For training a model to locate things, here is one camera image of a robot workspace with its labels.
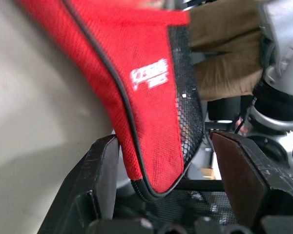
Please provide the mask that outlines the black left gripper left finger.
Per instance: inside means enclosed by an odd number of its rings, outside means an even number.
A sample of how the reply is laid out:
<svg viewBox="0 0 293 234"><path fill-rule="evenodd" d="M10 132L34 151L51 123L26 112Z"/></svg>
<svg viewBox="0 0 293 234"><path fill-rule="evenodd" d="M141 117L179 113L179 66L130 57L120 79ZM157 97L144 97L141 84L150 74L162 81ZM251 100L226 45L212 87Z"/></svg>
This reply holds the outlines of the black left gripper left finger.
<svg viewBox="0 0 293 234"><path fill-rule="evenodd" d="M38 232L85 234L97 219L111 219L117 189L119 143L96 140L61 184Z"/></svg>

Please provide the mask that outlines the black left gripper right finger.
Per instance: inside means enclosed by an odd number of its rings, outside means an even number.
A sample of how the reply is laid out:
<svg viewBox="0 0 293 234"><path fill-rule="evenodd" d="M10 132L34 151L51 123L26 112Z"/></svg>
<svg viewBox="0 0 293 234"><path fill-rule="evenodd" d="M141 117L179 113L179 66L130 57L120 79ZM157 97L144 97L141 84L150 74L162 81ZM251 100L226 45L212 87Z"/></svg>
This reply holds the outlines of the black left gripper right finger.
<svg viewBox="0 0 293 234"><path fill-rule="evenodd" d="M210 138L237 222L255 234L293 234L293 180L250 139L223 131Z"/></svg>

